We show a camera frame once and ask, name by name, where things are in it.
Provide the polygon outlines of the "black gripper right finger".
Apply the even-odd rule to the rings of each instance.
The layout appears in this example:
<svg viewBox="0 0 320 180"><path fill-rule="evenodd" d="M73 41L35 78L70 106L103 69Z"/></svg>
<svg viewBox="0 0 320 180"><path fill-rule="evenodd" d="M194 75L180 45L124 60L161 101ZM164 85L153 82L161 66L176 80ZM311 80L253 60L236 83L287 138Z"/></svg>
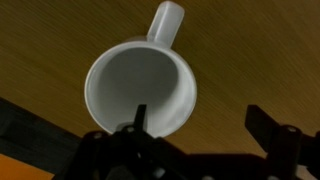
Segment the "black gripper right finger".
<svg viewBox="0 0 320 180"><path fill-rule="evenodd" d="M248 105L245 128L268 155L273 153L280 132L278 122L258 105Z"/></svg>

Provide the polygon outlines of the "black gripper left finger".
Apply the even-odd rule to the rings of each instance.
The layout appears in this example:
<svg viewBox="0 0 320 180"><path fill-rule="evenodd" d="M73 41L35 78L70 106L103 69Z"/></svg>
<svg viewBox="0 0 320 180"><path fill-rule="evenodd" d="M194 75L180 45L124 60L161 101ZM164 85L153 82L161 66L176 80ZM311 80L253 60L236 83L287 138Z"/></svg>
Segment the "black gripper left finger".
<svg viewBox="0 0 320 180"><path fill-rule="evenodd" d="M144 122L146 117L147 105L140 104L137 108L135 119L133 126L136 130L143 130L144 129Z"/></svg>

